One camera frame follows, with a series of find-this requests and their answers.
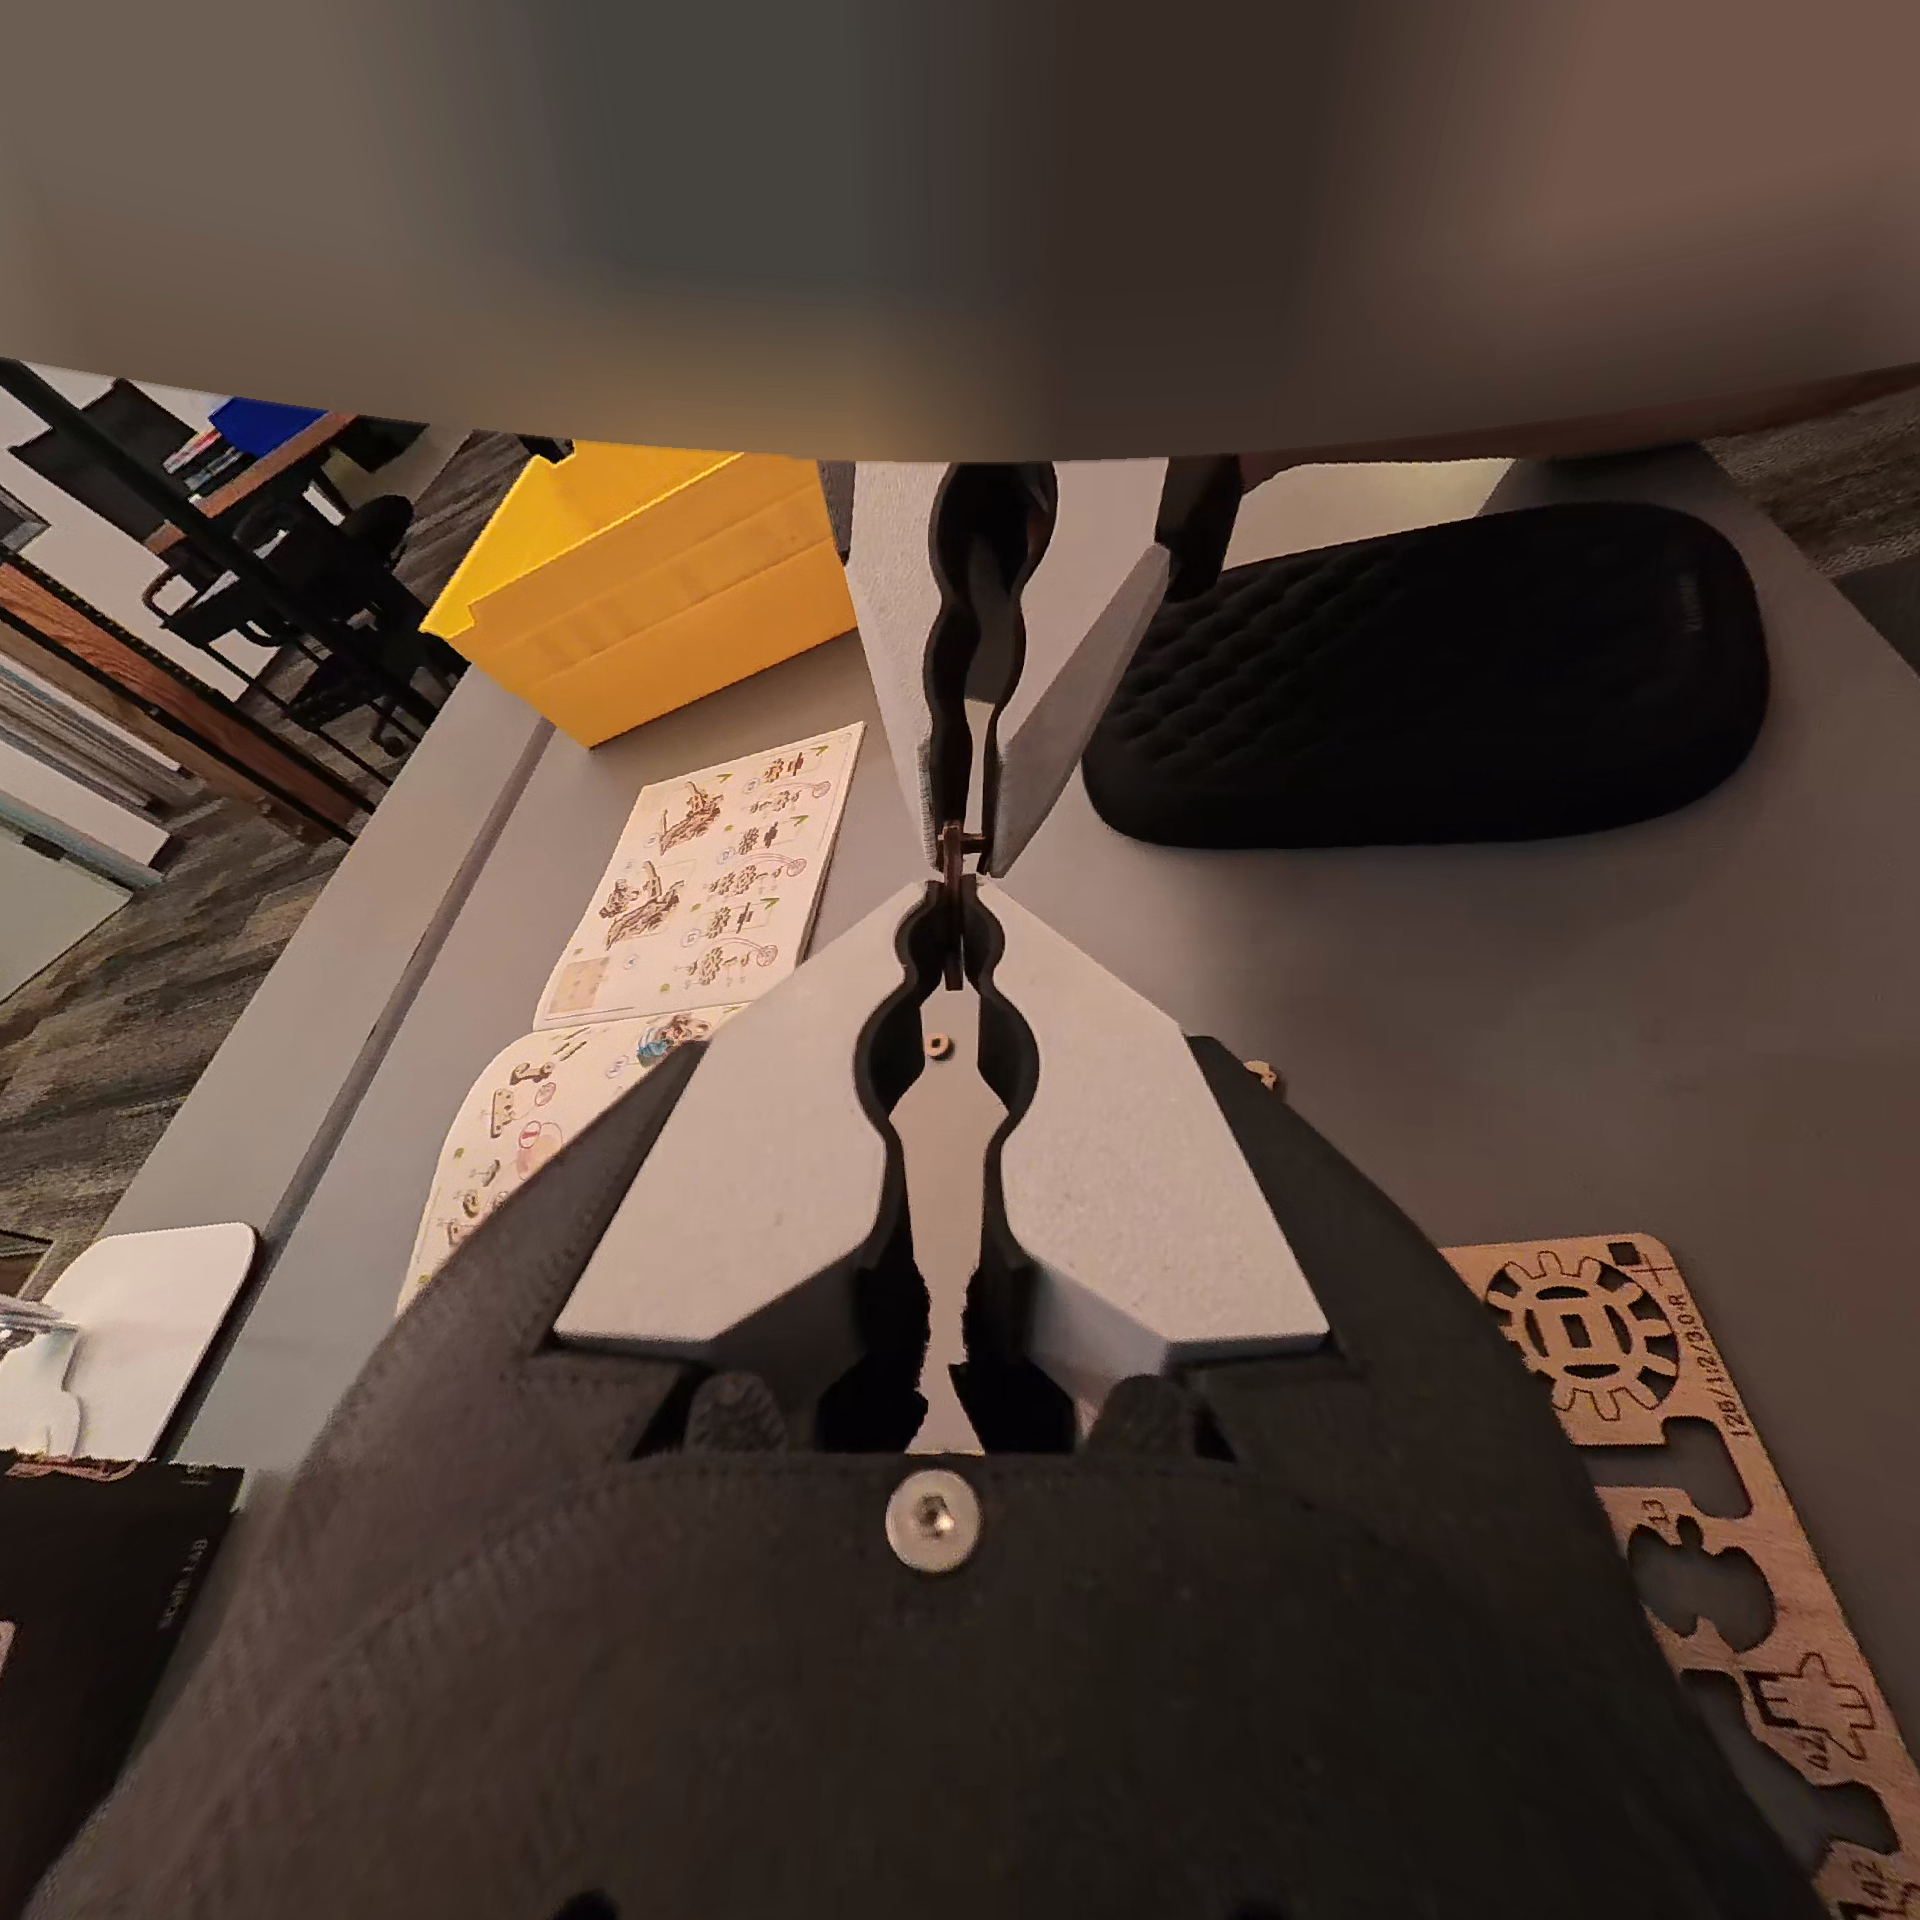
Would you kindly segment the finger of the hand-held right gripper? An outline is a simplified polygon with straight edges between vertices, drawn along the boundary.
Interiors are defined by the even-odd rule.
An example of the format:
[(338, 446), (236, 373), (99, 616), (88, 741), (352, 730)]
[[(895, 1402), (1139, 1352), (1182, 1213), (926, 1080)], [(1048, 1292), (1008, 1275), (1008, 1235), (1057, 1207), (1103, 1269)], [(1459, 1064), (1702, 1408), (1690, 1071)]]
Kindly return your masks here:
[(1057, 465), (1055, 514), (1018, 590), (1023, 667), (997, 711), (979, 866), (992, 878), (1046, 825), (1129, 656), (1160, 611), (1167, 465)]
[(852, 491), (847, 581), (909, 813), (930, 868), (939, 837), (968, 820), (972, 730), (968, 717), (962, 608), (939, 560), (939, 508), (955, 466), (862, 459)]

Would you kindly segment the illustrated instruction booklet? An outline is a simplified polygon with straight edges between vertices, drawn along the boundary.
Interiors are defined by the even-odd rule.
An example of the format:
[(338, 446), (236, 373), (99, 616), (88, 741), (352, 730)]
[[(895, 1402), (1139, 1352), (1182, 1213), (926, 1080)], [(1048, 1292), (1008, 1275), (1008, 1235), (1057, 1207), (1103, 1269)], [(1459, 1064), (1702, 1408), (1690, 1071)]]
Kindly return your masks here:
[(667, 1056), (789, 976), (865, 725), (646, 783), (535, 1002), (443, 1137), (396, 1309)]

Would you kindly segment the laser-cut wooden parts sheet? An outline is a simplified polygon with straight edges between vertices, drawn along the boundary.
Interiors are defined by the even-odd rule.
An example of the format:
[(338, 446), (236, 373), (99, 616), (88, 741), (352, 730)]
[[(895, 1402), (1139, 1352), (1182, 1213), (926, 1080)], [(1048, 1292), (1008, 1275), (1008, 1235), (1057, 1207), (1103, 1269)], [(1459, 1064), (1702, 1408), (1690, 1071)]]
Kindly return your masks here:
[(1450, 1248), (1582, 1454), (1651, 1637), (1831, 1918), (1918, 1918), (1918, 1763), (1651, 1235)]

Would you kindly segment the black office chair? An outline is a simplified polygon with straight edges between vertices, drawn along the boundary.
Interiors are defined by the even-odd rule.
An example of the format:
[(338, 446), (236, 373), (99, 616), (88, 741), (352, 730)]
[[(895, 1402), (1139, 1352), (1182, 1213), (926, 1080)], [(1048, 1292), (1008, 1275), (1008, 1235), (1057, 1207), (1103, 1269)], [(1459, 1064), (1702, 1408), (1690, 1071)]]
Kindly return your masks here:
[(421, 672), (455, 686), (464, 672), (455, 647), (425, 631), (417, 595), (397, 581), (396, 560), (412, 520), (415, 505), (397, 494), (375, 496), (342, 520), (285, 500), (249, 508), (232, 531), (285, 590), (296, 595), (299, 611), (349, 637), (345, 654), (299, 631), (250, 581), (182, 537), (141, 600), (164, 631), (217, 658), (230, 641), (294, 656), (294, 677), (268, 667), (249, 690), (303, 730), (327, 730), (352, 711), (369, 711), (371, 749), (397, 757), (417, 741), (417, 721), (397, 706), (396, 690), (417, 681)]

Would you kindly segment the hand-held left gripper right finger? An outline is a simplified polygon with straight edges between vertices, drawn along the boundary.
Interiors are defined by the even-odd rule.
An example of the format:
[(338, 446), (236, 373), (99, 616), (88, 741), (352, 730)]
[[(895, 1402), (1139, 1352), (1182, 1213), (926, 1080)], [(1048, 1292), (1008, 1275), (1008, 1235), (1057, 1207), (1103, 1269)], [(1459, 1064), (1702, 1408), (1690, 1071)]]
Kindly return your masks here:
[(992, 880), (968, 880), (985, 1154), (968, 1288), (984, 1447), (1073, 1447), (1122, 1378), (1313, 1354), (1328, 1318), (1189, 1036)]

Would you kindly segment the dark model kit box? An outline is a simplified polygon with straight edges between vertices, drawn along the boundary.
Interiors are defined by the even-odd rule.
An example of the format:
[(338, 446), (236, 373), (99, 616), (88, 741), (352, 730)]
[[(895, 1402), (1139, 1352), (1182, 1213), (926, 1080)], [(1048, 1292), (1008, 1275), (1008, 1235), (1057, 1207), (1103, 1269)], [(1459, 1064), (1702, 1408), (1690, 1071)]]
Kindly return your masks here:
[(2, 1918), (113, 1786), (244, 1490), (2, 1454)]

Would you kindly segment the yellow plastic bin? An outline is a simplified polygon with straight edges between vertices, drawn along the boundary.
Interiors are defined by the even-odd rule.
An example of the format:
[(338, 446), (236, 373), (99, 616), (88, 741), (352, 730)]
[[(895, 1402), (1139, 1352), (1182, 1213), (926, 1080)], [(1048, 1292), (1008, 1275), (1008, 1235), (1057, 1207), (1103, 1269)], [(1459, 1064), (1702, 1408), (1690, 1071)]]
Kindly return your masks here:
[(579, 442), (523, 466), (421, 627), (599, 749), (852, 625), (812, 459)]

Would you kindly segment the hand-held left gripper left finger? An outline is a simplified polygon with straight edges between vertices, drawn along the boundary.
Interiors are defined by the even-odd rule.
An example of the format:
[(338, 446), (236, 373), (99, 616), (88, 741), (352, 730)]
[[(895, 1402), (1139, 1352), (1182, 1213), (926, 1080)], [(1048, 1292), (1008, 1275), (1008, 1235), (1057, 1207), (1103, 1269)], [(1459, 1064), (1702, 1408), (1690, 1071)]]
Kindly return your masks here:
[(909, 885), (697, 1044), (585, 1262), (565, 1346), (749, 1370), (815, 1447), (909, 1447), (930, 1297), (893, 1111), (946, 915)]

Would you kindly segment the wooden key-shaped part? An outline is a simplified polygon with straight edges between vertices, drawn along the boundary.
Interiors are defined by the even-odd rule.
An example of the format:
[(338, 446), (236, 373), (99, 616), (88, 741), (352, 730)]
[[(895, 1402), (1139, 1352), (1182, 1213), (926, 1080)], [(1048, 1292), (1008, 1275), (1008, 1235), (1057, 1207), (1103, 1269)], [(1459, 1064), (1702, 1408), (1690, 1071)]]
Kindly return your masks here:
[(991, 839), (978, 828), (968, 828), (962, 820), (943, 820), (935, 831), (935, 876), (939, 885), (939, 948), (946, 994), (959, 994), (968, 983), (968, 862), (979, 862), (985, 851)]

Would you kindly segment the wooden-top desk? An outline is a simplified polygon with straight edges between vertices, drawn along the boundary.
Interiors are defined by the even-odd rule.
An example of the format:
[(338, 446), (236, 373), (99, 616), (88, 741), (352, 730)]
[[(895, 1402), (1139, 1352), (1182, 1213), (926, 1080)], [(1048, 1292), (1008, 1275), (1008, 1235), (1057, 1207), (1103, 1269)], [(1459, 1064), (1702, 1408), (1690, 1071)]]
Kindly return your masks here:
[(421, 422), (327, 410), (324, 422), (299, 432), (299, 438), (254, 459), (205, 428), (166, 454), (159, 469), (211, 516), (254, 494), (299, 494), (324, 473), (329, 454), (352, 459), (358, 469), (379, 469), (421, 433)]

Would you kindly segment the black wrist rest pad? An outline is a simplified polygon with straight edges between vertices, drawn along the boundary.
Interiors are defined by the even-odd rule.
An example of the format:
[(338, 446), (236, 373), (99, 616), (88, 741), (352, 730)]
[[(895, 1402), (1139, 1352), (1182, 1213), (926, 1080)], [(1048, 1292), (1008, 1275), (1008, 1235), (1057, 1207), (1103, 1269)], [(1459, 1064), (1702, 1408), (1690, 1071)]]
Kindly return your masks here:
[(1154, 616), (1080, 768), (1154, 844), (1538, 843), (1702, 800), (1766, 695), (1738, 547), (1582, 500), (1223, 571)]

